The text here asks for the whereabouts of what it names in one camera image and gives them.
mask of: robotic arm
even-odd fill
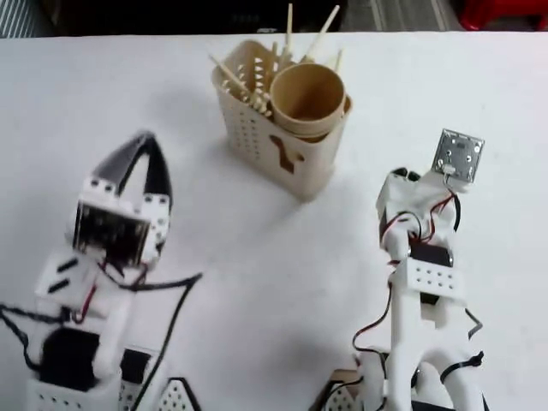
[[[138,204],[122,198],[135,164],[148,156]],[[201,274],[150,283],[170,227],[170,174],[154,134],[143,132],[118,148],[84,181],[69,220],[68,245],[54,252],[35,290],[37,313],[0,305],[0,319],[16,334],[34,374],[27,410],[135,410],[175,398],[199,409],[184,378],[165,384],[162,361],[182,303]],[[136,293],[185,287],[161,351],[127,345]],[[29,340],[11,313],[38,321]]]
[[[395,267],[386,311],[391,350],[356,347],[366,411],[487,409],[477,384],[483,353],[474,352],[463,325],[469,311],[453,248],[458,194],[474,181],[483,145],[444,130],[426,175],[398,169],[386,177],[377,210],[380,246]]]

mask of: floor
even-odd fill
[[[457,14],[464,0],[348,0],[344,32],[463,31]],[[503,18],[485,28],[532,31],[527,18]]]

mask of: white tabletop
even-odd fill
[[[542,409],[545,315],[545,33],[330,34],[354,98],[337,171],[311,204],[227,150],[207,53],[243,36],[0,42],[0,301],[31,307],[84,177],[138,128],[157,133],[175,192],[158,281],[205,273],[170,345],[205,410],[303,410],[386,299],[374,202],[386,173],[429,169],[442,128],[486,139],[462,196],[459,259],[485,323],[493,410]],[[281,35],[263,36],[270,45]],[[296,35],[296,54],[310,35]],[[158,347],[179,290],[140,296],[130,340]],[[389,322],[364,343],[387,345]],[[21,346],[0,326],[0,408],[21,409]]]

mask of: silver metal plate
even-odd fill
[[[432,170],[444,174],[444,166],[455,170],[451,176],[462,182],[474,182],[485,142],[482,139],[444,129],[439,139]]]

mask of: utensil holder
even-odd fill
[[[232,51],[224,64],[251,92],[256,89],[268,92],[277,71],[278,56],[273,56],[262,44],[247,40]],[[352,110],[348,94],[344,116],[330,133],[323,138],[301,140],[241,101],[241,91],[230,85],[220,68],[213,70],[211,79],[234,153],[301,201],[313,200],[335,169],[337,149]]]

